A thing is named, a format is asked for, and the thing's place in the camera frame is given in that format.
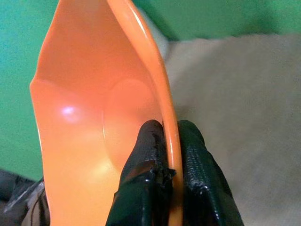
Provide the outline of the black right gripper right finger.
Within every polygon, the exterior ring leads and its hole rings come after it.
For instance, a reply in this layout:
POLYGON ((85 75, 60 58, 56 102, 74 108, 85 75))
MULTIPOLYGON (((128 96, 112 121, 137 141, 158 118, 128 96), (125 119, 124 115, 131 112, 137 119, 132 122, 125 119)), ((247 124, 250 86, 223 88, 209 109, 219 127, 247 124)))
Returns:
POLYGON ((229 184, 196 125, 178 122, 184 177, 184 225, 240 226, 229 184))

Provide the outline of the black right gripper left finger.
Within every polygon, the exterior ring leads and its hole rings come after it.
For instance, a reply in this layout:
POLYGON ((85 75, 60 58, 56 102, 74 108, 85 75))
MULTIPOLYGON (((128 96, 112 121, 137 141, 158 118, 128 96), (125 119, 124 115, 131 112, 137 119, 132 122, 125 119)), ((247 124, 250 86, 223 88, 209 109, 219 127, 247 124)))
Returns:
POLYGON ((145 122, 121 172, 108 226, 166 226, 175 170, 168 166, 162 125, 145 122))

